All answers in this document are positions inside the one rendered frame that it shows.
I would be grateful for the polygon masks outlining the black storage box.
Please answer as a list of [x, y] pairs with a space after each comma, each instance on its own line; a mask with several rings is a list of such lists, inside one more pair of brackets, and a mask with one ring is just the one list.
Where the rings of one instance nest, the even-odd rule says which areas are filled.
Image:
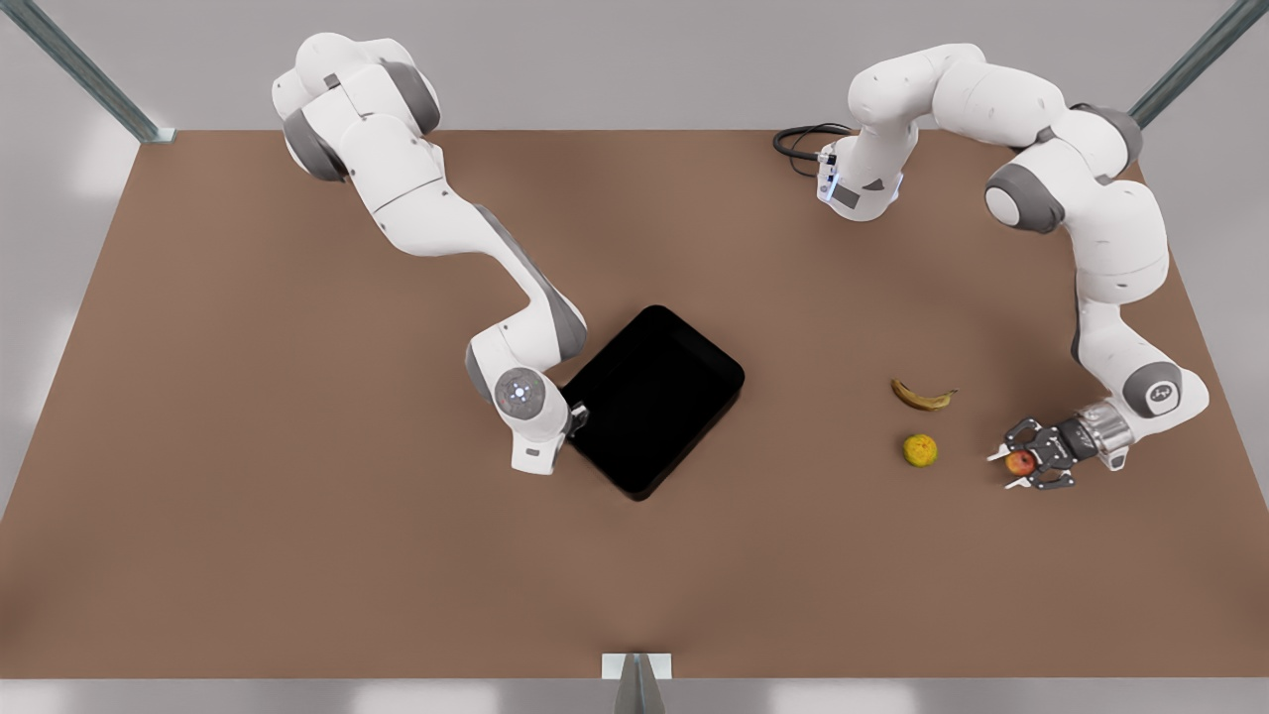
[[739, 398], [744, 367], [648, 304], [562, 386], [584, 412], [569, 443], [632, 501], [654, 493]]

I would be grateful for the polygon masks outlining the yellow banana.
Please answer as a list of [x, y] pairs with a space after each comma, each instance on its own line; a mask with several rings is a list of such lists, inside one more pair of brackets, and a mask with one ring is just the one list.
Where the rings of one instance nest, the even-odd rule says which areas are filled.
[[958, 393], [958, 389], [952, 389], [942, 394], [917, 394], [898, 379], [891, 379], [891, 389], [896, 398], [907, 407], [928, 413], [945, 410]]

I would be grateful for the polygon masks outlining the silver frame post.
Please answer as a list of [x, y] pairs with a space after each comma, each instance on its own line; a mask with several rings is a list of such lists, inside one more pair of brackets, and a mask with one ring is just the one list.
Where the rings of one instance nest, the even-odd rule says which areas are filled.
[[171, 145], [175, 128], [156, 126], [141, 108], [41, 9], [36, 0], [0, 0], [0, 11], [141, 145]]
[[602, 654], [600, 677], [615, 678], [615, 714], [666, 714], [661, 678], [673, 677], [673, 654]]
[[1225, 13], [1187, 49], [1173, 66], [1129, 108], [1129, 118], [1146, 128], [1160, 117], [1225, 51], [1266, 13], [1269, 0], [1233, 0]]

